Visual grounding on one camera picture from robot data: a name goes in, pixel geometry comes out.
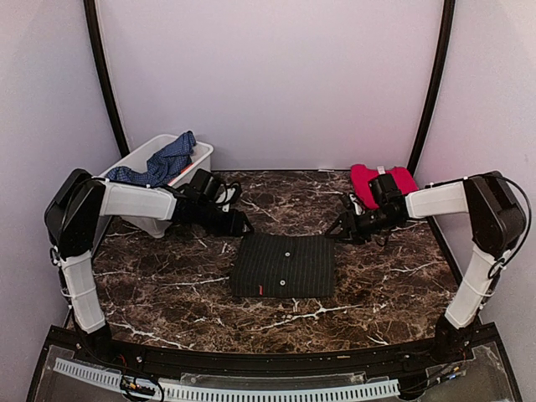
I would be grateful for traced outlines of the red t-shirt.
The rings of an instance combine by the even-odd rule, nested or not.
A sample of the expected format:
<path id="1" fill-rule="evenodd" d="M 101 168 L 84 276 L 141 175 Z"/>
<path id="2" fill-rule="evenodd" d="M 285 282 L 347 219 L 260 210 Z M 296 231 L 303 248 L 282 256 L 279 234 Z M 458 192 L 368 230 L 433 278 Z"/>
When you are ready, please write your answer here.
<path id="1" fill-rule="evenodd" d="M 404 167 L 393 167 L 388 170 L 381 170 L 381 172 L 389 173 L 393 176 L 395 183 L 403 195 L 419 190 L 410 172 Z M 363 164 L 354 164 L 351 166 L 350 178 L 354 192 L 367 209 L 377 209 L 379 207 L 374 201 L 374 196 L 369 187 L 369 181 L 378 177 L 378 175 L 379 170 L 377 168 L 371 169 Z"/>

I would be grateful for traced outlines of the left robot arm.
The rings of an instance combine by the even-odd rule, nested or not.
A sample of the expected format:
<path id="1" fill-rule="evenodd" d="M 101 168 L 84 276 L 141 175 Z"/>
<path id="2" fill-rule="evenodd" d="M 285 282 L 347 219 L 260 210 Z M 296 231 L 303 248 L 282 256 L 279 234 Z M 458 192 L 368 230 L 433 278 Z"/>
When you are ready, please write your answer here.
<path id="1" fill-rule="evenodd" d="M 177 188 L 123 183 L 80 168 L 71 172 L 45 210 L 44 222 L 50 257 L 64 277 L 75 322 L 91 334 L 85 351 L 97 363 L 110 365 L 118 358 L 117 345 L 98 332 L 106 326 L 92 268 L 100 218 L 129 216 L 196 224 L 214 236 L 242 237 L 254 228 L 246 214 L 233 206 L 241 192 L 240 183 L 226 184 L 203 169 Z"/>

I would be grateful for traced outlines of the black striped garment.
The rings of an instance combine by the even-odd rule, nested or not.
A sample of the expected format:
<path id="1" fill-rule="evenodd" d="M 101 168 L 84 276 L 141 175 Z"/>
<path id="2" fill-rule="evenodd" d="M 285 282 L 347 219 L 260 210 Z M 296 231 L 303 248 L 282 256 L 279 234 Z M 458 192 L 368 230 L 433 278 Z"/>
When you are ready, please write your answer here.
<path id="1" fill-rule="evenodd" d="M 334 287 L 335 243 L 322 235 L 248 234 L 230 276 L 237 297 L 330 297 Z"/>

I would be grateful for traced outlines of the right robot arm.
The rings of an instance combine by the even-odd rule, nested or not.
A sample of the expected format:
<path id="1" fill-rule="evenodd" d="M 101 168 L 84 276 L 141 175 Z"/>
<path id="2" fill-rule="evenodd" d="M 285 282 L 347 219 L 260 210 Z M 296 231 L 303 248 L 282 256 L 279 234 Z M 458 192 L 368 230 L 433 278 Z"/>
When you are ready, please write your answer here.
<path id="1" fill-rule="evenodd" d="M 365 244 L 408 220 L 467 214 L 472 229 L 472 257 L 456 295 L 445 311 L 451 327 L 468 327 L 493 296 L 502 271 L 518 253 L 532 224 L 529 204 L 520 205 L 522 189 L 500 172 L 477 174 L 403 193 L 391 173 L 368 181 L 376 204 L 370 209 L 356 194 L 341 198 L 345 211 L 326 237 L 340 243 Z"/>

